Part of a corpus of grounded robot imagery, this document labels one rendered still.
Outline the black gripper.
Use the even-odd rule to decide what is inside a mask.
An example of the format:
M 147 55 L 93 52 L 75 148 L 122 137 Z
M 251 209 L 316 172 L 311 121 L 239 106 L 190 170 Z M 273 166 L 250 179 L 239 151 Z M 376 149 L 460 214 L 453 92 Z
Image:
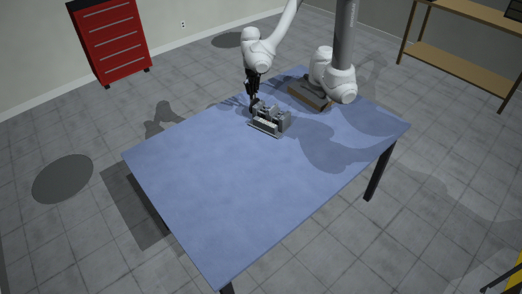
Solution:
M 247 77 L 246 77 L 247 80 L 246 80 L 246 82 L 244 81 L 244 84 L 246 87 L 247 94 L 250 95 L 250 102 L 251 102 L 255 97 L 257 97 L 257 93 L 258 93 L 257 90 L 259 90 L 261 75 L 256 76 L 255 72 L 253 72 L 252 70 L 246 69 L 246 68 L 245 68 L 245 73 L 247 75 Z

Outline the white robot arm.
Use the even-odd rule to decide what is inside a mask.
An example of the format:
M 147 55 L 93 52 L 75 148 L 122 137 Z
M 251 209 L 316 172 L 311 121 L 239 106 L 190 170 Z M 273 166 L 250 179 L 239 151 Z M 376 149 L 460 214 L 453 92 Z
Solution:
M 258 28 L 250 26 L 242 30 L 240 43 L 244 68 L 259 75 L 270 70 L 276 49 L 302 2 L 288 0 L 275 30 L 265 40 L 261 39 Z M 301 83 L 301 87 L 320 99 L 328 95 L 336 103 L 349 104 L 358 94 L 355 68 L 351 62 L 359 4 L 360 0 L 337 0 L 333 48 L 318 47 L 311 56 L 309 74 L 303 75 L 307 81 Z

